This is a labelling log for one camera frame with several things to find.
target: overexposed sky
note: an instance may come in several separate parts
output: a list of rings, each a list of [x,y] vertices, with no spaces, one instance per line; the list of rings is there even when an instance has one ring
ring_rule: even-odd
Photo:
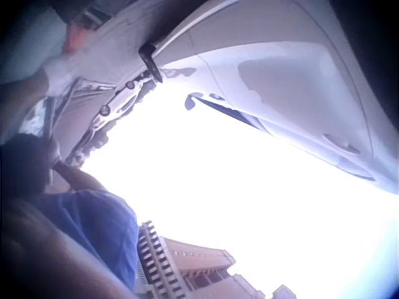
[[[230,272],[266,298],[282,283],[298,299],[386,298],[397,196],[201,103],[188,112],[184,100],[157,87],[83,170],[160,235],[229,251]]]

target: person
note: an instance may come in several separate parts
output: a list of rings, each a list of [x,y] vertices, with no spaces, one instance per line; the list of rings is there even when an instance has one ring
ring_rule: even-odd
[[[34,298],[134,298],[138,224],[128,204],[61,162],[53,141],[18,134],[0,154],[2,278]],[[44,194],[52,167],[75,191]]]

